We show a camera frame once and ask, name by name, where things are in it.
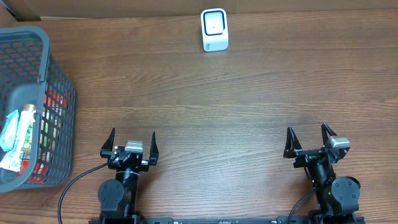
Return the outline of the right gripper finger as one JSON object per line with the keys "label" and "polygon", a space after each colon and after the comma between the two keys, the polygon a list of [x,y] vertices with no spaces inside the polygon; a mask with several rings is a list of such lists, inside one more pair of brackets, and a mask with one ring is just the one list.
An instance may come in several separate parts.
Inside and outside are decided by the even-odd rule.
{"label": "right gripper finger", "polygon": [[324,145],[326,145],[327,141],[332,136],[336,136],[336,133],[326,123],[322,123],[321,131],[322,131],[322,140]]}
{"label": "right gripper finger", "polygon": [[287,128],[287,139],[285,143],[284,155],[297,156],[302,152],[302,146],[294,132],[293,127]]}

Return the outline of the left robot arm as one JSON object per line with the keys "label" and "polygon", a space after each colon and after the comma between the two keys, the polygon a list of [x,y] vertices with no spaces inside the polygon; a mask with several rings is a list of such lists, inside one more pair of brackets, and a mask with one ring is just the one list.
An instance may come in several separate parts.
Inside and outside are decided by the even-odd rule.
{"label": "left robot arm", "polygon": [[116,171],[115,178],[99,187],[98,200],[101,204],[100,223],[145,223],[145,218],[136,210],[139,177],[155,166],[159,150],[155,134],[152,134],[150,152],[144,158],[141,141],[128,140],[124,146],[114,145],[113,129],[101,147],[100,156],[107,159],[106,166]]}

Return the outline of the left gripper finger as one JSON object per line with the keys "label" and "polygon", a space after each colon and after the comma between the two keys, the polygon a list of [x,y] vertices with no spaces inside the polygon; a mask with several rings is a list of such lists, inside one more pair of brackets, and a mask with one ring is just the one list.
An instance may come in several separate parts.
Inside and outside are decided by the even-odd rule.
{"label": "left gripper finger", "polygon": [[111,133],[103,146],[101,147],[101,152],[105,151],[112,151],[113,150],[113,144],[114,144],[114,137],[115,137],[115,128],[111,130]]}
{"label": "left gripper finger", "polygon": [[152,133],[152,139],[150,144],[150,161],[157,161],[159,158],[159,150],[156,143],[155,133]]}

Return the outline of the orange spaghetti packet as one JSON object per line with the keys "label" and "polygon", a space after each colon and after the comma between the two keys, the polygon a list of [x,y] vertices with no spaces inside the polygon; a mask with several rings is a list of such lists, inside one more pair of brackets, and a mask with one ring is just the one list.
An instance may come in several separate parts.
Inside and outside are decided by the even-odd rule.
{"label": "orange spaghetti packet", "polygon": [[[52,90],[48,91],[49,95],[44,96],[44,107],[42,117],[49,122],[42,120],[40,122],[40,130],[44,134],[40,133],[40,145],[45,148],[45,150],[39,147],[39,159],[45,162],[50,162],[52,159],[52,151],[56,148],[55,138],[60,136],[60,129],[62,127],[62,122],[58,120],[58,117],[64,115],[64,108],[68,106],[67,102],[63,102],[63,97],[59,93],[54,93]],[[32,147],[32,130],[33,121],[28,125],[28,129],[25,135],[25,140],[22,146],[22,160],[21,168],[17,176],[21,176],[29,165],[30,153]]]}

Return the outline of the teal snack packet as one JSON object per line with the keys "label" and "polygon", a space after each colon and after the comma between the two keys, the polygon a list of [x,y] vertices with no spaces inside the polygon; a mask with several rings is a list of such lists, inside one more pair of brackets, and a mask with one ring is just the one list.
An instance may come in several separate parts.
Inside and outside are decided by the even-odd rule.
{"label": "teal snack packet", "polygon": [[19,110],[14,110],[6,118],[6,123],[1,132],[1,149],[4,152],[10,151],[14,147],[19,122]]}

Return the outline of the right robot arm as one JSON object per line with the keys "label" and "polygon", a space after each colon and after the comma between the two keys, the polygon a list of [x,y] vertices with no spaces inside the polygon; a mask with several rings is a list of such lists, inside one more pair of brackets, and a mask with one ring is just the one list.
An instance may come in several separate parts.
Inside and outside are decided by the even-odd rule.
{"label": "right robot arm", "polygon": [[[359,210],[360,182],[350,176],[337,177],[333,169],[333,164],[347,155],[351,143],[326,123],[321,125],[321,131],[321,148],[304,150],[293,127],[287,128],[283,157],[295,159],[294,167],[305,170],[313,189],[293,206],[284,223],[364,223],[365,219],[355,214]],[[313,195],[318,209],[309,211],[304,217],[296,217],[298,206]]]}

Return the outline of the white tube gold cap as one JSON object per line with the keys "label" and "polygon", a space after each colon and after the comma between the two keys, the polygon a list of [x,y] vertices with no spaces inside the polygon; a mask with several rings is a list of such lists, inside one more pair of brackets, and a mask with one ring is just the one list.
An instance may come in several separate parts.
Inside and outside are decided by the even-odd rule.
{"label": "white tube gold cap", "polygon": [[13,172],[20,171],[22,160],[22,146],[25,140],[25,135],[29,123],[31,121],[35,123],[34,114],[36,113],[36,111],[37,107],[33,104],[26,104],[23,110],[19,111],[19,122],[14,147],[10,151],[5,152],[4,157],[1,159],[2,169],[10,170]]}

